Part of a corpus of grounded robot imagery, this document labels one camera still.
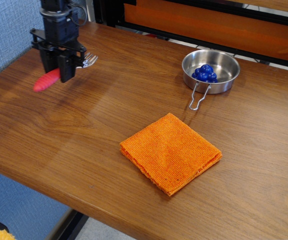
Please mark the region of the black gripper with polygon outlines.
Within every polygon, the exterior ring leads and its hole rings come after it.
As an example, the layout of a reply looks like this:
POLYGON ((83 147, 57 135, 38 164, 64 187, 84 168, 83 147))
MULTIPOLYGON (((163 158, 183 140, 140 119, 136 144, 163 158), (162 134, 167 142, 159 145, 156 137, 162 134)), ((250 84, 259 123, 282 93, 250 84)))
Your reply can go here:
POLYGON ((86 53, 86 48, 78 41, 81 26, 78 11, 75 7, 41 7, 39 12, 44 29, 31 29, 32 46, 39 50, 45 72, 59 67, 60 80, 66 83, 75 77, 76 54, 84 58, 86 53), (62 54, 66 51, 73 54, 62 54))

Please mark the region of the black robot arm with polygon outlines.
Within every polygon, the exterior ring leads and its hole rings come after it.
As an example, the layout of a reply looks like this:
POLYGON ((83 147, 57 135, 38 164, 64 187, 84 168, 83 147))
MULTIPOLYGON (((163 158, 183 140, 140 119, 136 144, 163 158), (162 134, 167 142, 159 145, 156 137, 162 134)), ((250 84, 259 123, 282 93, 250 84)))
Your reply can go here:
POLYGON ((32 47, 39 50, 45 72, 59 70, 63 83, 75 76, 77 67, 89 66, 87 49, 78 41, 79 7, 70 0, 42 0, 44 29, 30 30, 32 47))

